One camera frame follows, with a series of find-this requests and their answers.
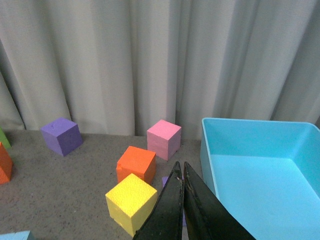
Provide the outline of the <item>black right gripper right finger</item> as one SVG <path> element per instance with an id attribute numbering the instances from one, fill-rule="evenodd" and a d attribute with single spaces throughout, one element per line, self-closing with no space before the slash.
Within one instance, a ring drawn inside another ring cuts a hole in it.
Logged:
<path id="1" fill-rule="evenodd" d="M 190 240 L 253 240 L 188 162 L 184 163 L 184 212 Z"/>

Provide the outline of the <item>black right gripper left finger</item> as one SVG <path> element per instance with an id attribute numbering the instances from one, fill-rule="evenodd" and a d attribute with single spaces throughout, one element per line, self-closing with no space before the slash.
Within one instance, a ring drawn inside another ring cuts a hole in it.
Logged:
<path id="1" fill-rule="evenodd" d="M 177 161 L 150 215 L 134 240 L 181 240 L 184 211 L 184 180 Z"/>

